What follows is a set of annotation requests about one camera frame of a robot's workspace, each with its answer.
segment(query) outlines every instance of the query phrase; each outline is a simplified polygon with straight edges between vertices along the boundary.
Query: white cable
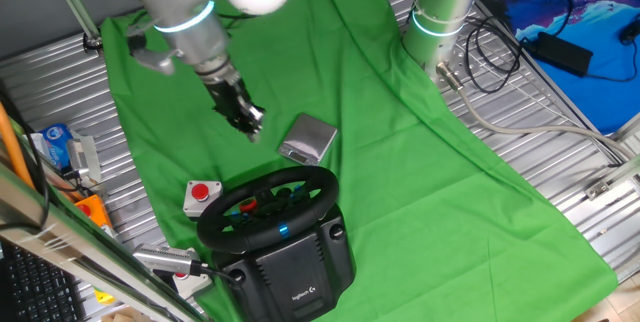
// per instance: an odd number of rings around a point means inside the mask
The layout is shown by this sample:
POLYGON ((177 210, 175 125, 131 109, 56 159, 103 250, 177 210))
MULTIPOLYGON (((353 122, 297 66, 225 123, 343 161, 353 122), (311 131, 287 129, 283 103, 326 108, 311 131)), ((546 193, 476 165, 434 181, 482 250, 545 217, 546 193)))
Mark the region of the white cable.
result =
POLYGON ((635 155, 633 153, 631 153, 628 149, 624 148, 618 142, 616 142, 616 141, 614 141, 614 140, 612 140, 610 138, 607 138, 607 137, 605 137, 605 136, 603 136, 603 135, 601 135, 599 133, 595 133, 593 131, 586 130, 584 128, 578 128, 578 127, 573 127, 573 126, 539 126, 539 127, 530 127, 530 128, 505 128, 505 127, 500 127, 500 126, 493 125, 493 124, 487 122, 486 120, 484 120, 478 114, 478 112, 475 110, 475 108, 473 108, 473 105, 471 105, 471 101, 469 101, 469 97, 467 97, 467 94, 464 92, 463 89, 459 90, 458 93, 460 94, 460 98, 462 98, 462 101, 464 102, 464 104, 467 105, 467 108, 469 109, 469 112, 471 112, 471 114, 475 117, 475 119, 478 120, 478 122, 481 125, 483 125, 485 128, 488 128, 490 130, 496 131, 498 133, 504 133, 504 134, 528 134, 528 133, 542 133, 542 132, 550 132, 550 131, 562 131, 562 132, 578 133, 578 134, 581 134, 583 136, 595 138, 598 141, 610 146, 611 148, 614 148, 614 149, 620 151, 629 160, 631 160, 631 159, 633 159, 635 157, 635 155))
MULTIPOLYGON (((495 41, 497 39, 497 37, 495 39, 489 40, 487 42, 491 42, 491 41, 495 41)), ((462 46, 460 46, 458 43, 456 43, 456 47, 460 48, 460 50, 464 51, 464 48, 462 46)), ((501 59, 502 61, 504 61, 506 63, 506 61, 504 60, 504 58, 502 58, 501 55, 498 54, 498 51, 492 51, 492 53, 499 59, 501 59)), ((493 67, 488 66, 486 62, 480 61, 476 56, 474 56, 473 54, 469 53, 469 57, 473 58, 474 61, 476 61, 476 63, 478 63, 479 67, 484 68, 485 70, 489 71, 492 75, 500 78, 500 79, 504 79, 504 76, 499 75, 498 73, 496 73, 496 71, 494 71, 493 67)), ((520 73, 518 72, 518 74, 520 74, 520 76, 522 78, 524 78, 525 80, 531 82, 531 80, 529 78, 527 78, 527 76, 524 73, 520 73)), ((566 116, 552 110, 551 108, 549 108, 548 106, 545 106, 544 103, 540 102, 537 98, 531 96, 530 94, 528 94, 527 92, 525 92, 522 88, 516 86, 515 84, 513 84, 512 82, 515 82, 515 80, 510 80, 507 81, 507 85, 511 86, 511 88, 513 89, 517 89, 518 91, 520 91, 522 94, 524 94, 525 96, 529 97, 533 102, 535 102, 536 104, 540 105, 542 108, 546 109, 547 111, 549 111, 550 113, 555 114, 556 116, 562 118, 564 121, 566 122, 571 122, 573 125, 575 126, 579 126, 576 122, 574 122, 573 120, 567 118, 566 116)))

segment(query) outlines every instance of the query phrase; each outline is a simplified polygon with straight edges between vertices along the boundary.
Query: blue light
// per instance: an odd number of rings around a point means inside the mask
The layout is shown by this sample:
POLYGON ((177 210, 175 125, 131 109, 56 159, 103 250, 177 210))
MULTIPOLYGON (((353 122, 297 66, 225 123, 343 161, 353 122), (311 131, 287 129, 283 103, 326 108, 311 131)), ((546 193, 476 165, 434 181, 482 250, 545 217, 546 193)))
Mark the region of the blue light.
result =
POLYGON ((416 24, 416 27, 418 27, 420 29, 420 31, 426 33, 426 34, 430 34, 432 36, 436 36, 436 37, 449 37, 449 36, 453 36, 455 34, 458 34, 458 32, 460 32, 460 30, 462 29, 462 26, 460 26, 460 28, 458 28, 457 30, 453 31, 453 32, 448 32, 448 33, 438 33, 438 32, 433 32, 433 31, 429 31, 428 29, 422 27, 422 25, 420 25, 420 23, 418 23, 418 20, 416 19, 416 13, 411 12, 411 15, 413 16, 413 22, 416 24))
POLYGON ((173 27, 154 26, 154 27, 162 33, 175 33, 175 32, 184 31, 187 28, 191 28, 197 25, 198 23, 202 22, 203 19, 207 18, 207 16, 209 16, 211 12, 213 12, 213 7, 215 7, 215 5, 216 5, 215 2, 209 1, 209 3, 207 3, 207 6, 197 16, 177 26, 173 26, 173 27))
POLYGON ((280 235, 282 236, 282 239, 289 237, 289 227, 287 227, 286 223, 281 222, 278 225, 278 229, 280 230, 280 235))

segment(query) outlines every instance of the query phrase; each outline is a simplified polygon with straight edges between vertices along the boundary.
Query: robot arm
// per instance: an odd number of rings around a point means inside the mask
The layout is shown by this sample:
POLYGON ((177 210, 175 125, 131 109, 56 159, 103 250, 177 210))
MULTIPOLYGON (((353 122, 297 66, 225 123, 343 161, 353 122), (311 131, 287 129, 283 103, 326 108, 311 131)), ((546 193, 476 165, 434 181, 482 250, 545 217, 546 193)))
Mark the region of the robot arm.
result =
MULTIPOLYGON (((132 55, 142 65, 165 74, 173 73, 172 56, 191 65, 215 101, 215 110, 254 141, 262 128, 264 110, 253 104, 242 77, 225 52, 229 41, 213 16, 213 0, 141 1, 171 50, 152 52, 139 43, 132 49, 132 55)), ((275 11, 286 0, 229 1, 240 11, 260 15, 275 11)))
POLYGON ((453 47, 473 0, 416 0, 402 39, 409 55, 434 81, 436 66, 452 59, 453 47))

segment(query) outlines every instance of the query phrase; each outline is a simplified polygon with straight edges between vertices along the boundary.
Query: orange object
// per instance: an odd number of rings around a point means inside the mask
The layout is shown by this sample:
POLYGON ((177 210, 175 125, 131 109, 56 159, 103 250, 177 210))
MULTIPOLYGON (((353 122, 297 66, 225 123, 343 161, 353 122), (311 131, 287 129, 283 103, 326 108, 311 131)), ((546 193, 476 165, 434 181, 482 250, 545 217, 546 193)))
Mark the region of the orange object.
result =
POLYGON ((20 150, 20 143, 13 130, 13 126, 11 126, 11 120, 9 120, 7 111, 4 110, 2 103, 0 103, 0 135, 2 135, 4 145, 7 147, 13 170, 24 183, 36 189, 31 180, 29 170, 27 169, 27 163, 24 161, 22 150, 20 150))
POLYGON ((76 207, 78 207, 87 217, 91 218, 91 220, 98 225, 98 227, 102 227, 103 225, 107 225, 111 228, 111 220, 109 220, 109 215, 107 214, 107 210, 104 208, 104 203, 102 199, 98 197, 98 195, 93 195, 89 198, 85 198, 80 202, 76 202, 76 207))

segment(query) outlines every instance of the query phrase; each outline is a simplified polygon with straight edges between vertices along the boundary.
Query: green screen fabric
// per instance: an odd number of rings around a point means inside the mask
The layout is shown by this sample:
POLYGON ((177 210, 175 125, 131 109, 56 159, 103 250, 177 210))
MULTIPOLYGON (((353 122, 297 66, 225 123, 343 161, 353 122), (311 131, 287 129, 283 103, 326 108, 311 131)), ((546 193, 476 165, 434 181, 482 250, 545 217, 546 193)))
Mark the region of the green screen fabric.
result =
MULTIPOLYGON (((566 322, 617 286, 571 223, 450 113, 404 52, 387 0, 288 0, 230 30, 231 58, 267 110, 257 144, 212 111, 189 66, 163 76, 136 64, 124 37, 132 18, 102 26, 109 82, 171 246, 210 260, 182 213, 186 182, 229 189, 294 165, 277 148, 307 113, 339 130, 322 165, 339 178, 357 265, 320 321, 566 322)), ((198 302, 216 321, 239 321, 219 285, 198 302)))

